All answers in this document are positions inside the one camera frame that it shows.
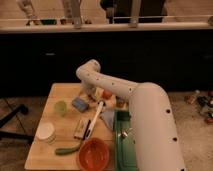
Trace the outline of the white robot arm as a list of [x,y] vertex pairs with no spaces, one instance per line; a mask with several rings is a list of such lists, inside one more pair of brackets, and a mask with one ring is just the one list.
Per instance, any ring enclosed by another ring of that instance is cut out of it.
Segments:
[[76,70],[81,90],[88,95],[96,87],[129,103],[139,171],[187,171],[167,93],[151,82],[137,83],[100,72],[92,59]]

